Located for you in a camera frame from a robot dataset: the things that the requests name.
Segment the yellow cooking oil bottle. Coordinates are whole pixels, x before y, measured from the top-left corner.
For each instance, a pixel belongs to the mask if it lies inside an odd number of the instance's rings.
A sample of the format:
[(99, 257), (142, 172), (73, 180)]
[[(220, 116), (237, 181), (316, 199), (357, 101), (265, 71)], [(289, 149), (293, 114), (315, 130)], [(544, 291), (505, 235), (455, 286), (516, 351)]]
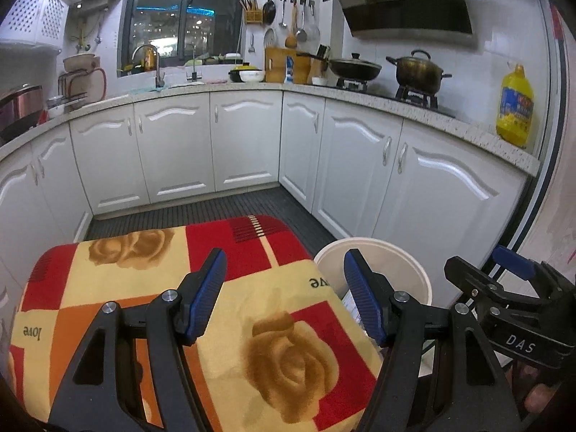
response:
[(496, 118), (497, 134), (508, 143), (524, 148), (529, 139), (533, 110), (534, 92), (523, 65), (517, 63), (502, 81)]

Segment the chrome kitchen faucet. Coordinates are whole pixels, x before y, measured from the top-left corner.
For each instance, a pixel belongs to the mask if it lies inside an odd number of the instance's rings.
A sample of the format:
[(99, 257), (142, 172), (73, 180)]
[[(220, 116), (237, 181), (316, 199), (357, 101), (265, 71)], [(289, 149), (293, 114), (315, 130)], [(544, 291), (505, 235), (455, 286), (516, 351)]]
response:
[(165, 86), (164, 75), (160, 68), (160, 56), (156, 46), (151, 43), (141, 44), (137, 46), (132, 52), (132, 61), (137, 59), (137, 54), (144, 51), (144, 70), (154, 70), (155, 77), (154, 83), (156, 88), (163, 88)]

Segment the black range hood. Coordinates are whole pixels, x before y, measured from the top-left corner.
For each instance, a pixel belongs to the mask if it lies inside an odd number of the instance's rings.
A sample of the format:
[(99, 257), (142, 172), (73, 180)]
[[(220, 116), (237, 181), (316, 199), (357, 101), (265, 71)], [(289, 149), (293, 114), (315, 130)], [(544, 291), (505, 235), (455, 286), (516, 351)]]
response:
[(338, 0), (351, 35), (473, 46), (467, 0)]

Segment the white trash bucket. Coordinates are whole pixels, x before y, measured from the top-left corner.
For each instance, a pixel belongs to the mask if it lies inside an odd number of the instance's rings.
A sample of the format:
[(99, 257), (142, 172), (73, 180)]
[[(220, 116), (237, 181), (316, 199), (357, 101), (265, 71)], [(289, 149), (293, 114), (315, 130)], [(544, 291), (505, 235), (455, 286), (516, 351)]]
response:
[(360, 250), (371, 269), (386, 276), (395, 290), (410, 293), (421, 304), (432, 304), (429, 276), (410, 253), (375, 238), (351, 237), (337, 240), (320, 250), (314, 257), (314, 263), (361, 328), (361, 318), (344, 274), (345, 253), (351, 249)]

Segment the brass stock pot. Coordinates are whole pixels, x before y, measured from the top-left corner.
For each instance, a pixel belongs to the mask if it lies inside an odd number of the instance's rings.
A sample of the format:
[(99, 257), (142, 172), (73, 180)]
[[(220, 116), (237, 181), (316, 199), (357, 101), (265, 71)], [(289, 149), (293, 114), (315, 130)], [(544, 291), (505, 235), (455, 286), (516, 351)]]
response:
[(442, 68), (432, 62), (432, 56), (421, 49), (416, 49), (409, 56), (393, 58), (386, 56), (388, 63), (395, 66), (395, 78), (398, 85), (410, 91), (435, 96), (443, 79), (451, 78)]

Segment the wooden cutting board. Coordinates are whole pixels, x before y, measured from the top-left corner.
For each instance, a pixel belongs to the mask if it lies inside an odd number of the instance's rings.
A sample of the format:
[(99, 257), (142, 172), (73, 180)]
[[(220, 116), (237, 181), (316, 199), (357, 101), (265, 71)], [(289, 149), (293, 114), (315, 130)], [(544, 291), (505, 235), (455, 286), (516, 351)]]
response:
[(307, 77), (310, 74), (310, 58), (298, 56), (295, 50), (275, 47), (265, 49), (266, 83), (284, 82), (288, 59), (294, 62), (293, 82), (307, 84)]

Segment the red yellow rose blanket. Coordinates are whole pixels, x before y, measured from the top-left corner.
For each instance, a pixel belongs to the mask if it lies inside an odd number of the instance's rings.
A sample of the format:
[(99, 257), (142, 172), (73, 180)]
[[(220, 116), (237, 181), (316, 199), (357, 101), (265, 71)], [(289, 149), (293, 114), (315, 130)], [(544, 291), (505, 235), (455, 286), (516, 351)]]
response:
[(52, 248), (9, 361), (26, 411), (69, 431), (351, 431), (381, 366), (270, 216)]

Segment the black frying pan with lid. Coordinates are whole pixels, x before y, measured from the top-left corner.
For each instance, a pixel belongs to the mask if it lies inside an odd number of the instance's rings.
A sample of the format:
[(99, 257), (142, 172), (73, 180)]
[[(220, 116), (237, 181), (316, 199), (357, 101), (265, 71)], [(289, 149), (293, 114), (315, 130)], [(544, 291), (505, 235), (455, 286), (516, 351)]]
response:
[(338, 77), (359, 82), (369, 82), (378, 77), (382, 67), (378, 63), (371, 63), (359, 58), (353, 53), (351, 59), (324, 59), (310, 53), (296, 52), (298, 57), (307, 57), (320, 60)]

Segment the beige bowl on rack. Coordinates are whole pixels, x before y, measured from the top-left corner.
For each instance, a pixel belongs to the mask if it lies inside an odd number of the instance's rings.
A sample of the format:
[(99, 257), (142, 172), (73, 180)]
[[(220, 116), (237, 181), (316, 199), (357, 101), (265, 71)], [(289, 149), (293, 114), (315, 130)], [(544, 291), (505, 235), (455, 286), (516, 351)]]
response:
[(93, 71), (100, 66), (100, 58), (93, 53), (77, 54), (63, 60), (63, 68), (67, 73), (78, 70)]

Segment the dark red rice cooker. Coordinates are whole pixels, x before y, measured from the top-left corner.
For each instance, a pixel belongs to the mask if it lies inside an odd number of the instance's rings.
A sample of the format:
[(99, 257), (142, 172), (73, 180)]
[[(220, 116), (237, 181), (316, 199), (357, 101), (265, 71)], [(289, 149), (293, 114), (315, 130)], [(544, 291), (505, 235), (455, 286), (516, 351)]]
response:
[(22, 84), (1, 96), (0, 136), (8, 143), (35, 127), (44, 111), (41, 85)]

